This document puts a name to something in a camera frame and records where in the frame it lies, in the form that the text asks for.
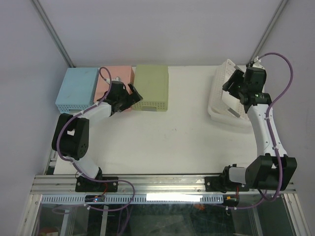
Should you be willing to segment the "blue plastic basket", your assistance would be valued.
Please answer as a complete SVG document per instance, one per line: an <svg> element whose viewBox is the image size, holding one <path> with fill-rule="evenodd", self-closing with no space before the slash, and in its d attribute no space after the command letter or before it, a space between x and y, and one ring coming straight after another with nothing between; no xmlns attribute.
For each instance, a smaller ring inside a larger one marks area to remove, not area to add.
<svg viewBox="0 0 315 236"><path fill-rule="evenodd" d="M68 68L55 102L60 113L69 114L92 106L98 76L97 67Z"/></svg>

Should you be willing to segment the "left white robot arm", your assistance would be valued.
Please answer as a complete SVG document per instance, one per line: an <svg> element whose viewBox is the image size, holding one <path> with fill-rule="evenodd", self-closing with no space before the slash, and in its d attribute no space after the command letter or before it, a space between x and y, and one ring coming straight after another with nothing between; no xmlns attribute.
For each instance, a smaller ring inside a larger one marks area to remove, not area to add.
<svg viewBox="0 0 315 236"><path fill-rule="evenodd" d="M121 113L142 100L132 83L125 85L113 81L108 91L89 108L75 114L59 116L52 140L52 149L59 157L69 162L77 171L77 192L115 192L118 179L104 179L101 168L87 154L90 127L98 122Z"/></svg>

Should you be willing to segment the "green plastic basket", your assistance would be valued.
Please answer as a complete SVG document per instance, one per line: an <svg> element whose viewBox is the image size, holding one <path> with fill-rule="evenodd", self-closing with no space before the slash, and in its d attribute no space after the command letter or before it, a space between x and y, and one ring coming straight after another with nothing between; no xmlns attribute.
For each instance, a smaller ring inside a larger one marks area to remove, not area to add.
<svg viewBox="0 0 315 236"><path fill-rule="evenodd" d="M167 65L137 65L133 83L143 99L132 106L136 111L168 110L169 72Z"/></svg>

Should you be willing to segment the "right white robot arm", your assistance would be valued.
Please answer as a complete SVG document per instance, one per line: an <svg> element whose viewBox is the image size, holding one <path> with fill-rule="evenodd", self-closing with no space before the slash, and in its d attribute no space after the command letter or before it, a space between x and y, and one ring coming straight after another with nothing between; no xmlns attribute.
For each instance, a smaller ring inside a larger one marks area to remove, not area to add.
<svg viewBox="0 0 315 236"><path fill-rule="evenodd" d="M297 169L296 158L288 156L279 139L272 99L262 91L266 78L262 68L248 67L245 72L236 69L222 86L243 105L257 148L257 158L246 168L235 164L224 168L219 180L223 191L242 184L251 189L284 191Z"/></svg>

